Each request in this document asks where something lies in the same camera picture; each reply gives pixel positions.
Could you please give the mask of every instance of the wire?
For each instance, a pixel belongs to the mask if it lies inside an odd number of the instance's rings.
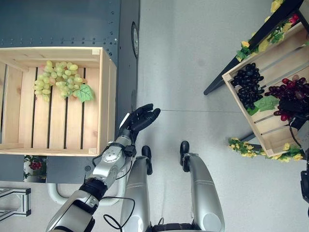
[[[290,133],[291,133],[291,136],[292,138],[294,139],[295,143],[301,148],[301,145],[299,144],[299,142],[296,140],[295,136],[294,136],[294,133],[292,131],[292,126],[291,124],[295,121],[295,117],[291,120],[291,122],[289,123],[289,126],[290,126]]]
[[[99,154],[98,156],[92,158],[91,162],[92,162],[92,165],[93,165],[94,167],[97,166],[96,163],[95,163],[95,160],[98,159],[98,158],[100,158],[100,157],[103,155],[104,151],[102,151],[102,153]]]
[[[131,164],[130,164],[129,170],[128,170],[128,171],[126,172],[126,174],[124,174],[123,176],[116,178],[116,180],[119,180],[119,179],[121,179],[122,177],[125,177],[125,176],[131,171],[132,163],[133,163],[133,160],[131,159]]]
[[[164,217],[160,218],[158,225],[163,225],[164,224]]]
[[[133,214],[133,211],[134,211],[134,208],[135,208],[135,200],[132,199],[132,198],[127,198],[127,197],[103,197],[102,199],[106,199],[106,198],[116,198],[116,199],[123,199],[123,200],[130,200],[130,201],[133,201],[133,207],[132,207],[131,213],[130,213],[129,217],[127,218],[127,220],[124,222],[123,225],[120,225],[119,222],[118,222],[114,217],[112,217],[111,215],[108,215],[108,214],[104,214],[104,215],[103,215],[103,218],[104,218],[104,220],[107,222],[107,224],[109,224],[109,225],[110,225],[111,227],[113,227],[114,229],[120,230],[120,232],[122,232],[122,228],[123,228],[123,227],[125,226],[125,224],[129,221],[130,217],[131,217],[132,214]],[[112,224],[110,223],[110,221],[108,220],[108,218],[110,218],[110,219],[117,225],[117,227],[114,226],[114,225],[112,225]]]

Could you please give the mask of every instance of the grape leaf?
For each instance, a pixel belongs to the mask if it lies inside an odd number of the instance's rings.
[[[259,108],[255,107],[253,110],[251,108],[247,109],[247,112],[250,116],[254,115],[256,112],[259,111]]]
[[[278,104],[279,104],[279,99],[271,95],[267,97],[263,97],[254,103],[254,105],[257,108],[259,108],[261,112],[265,110],[273,110],[275,109],[275,106]]]
[[[80,89],[77,89],[74,92],[76,92],[76,96],[81,100],[81,102],[90,101],[93,99],[93,90],[89,85],[83,84]]]

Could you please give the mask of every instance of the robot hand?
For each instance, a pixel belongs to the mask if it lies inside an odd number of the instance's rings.
[[[153,104],[147,104],[133,111],[120,127],[119,136],[129,136],[134,144],[139,132],[152,124],[159,116],[161,110],[158,108],[153,110],[153,108]]]

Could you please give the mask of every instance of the artificial grapes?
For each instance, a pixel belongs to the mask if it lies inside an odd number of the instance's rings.
[[[60,95],[64,98],[73,95],[77,96],[76,90],[86,80],[78,74],[78,66],[71,62],[53,62],[48,60],[43,67],[43,73],[39,74],[34,82],[33,89],[36,96],[42,95],[44,101],[50,101],[51,86],[55,85],[60,89]]]

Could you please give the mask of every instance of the metal frame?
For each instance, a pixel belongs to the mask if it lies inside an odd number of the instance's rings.
[[[257,47],[261,41],[263,41],[272,30],[277,27],[281,21],[285,20],[291,14],[298,14],[301,23],[304,25],[306,30],[309,32],[307,7],[305,6],[307,0],[285,0],[285,2],[280,6],[280,8],[267,20],[266,23],[259,29],[259,31],[250,39],[250,49]],[[224,85],[224,80],[222,75],[225,74],[230,69],[234,68],[240,62],[234,57],[228,65],[219,73],[219,75],[213,80],[213,82],[205,89],[204,95],[208,95],[215,89]]]
[[[30,188],[0,188],[0,199],[4,199],[6,196],[15,195],[19,198],[21,204],[18,209],[0,208],[0,222],[10,216],[29,216],[31,214],[30,193]]]

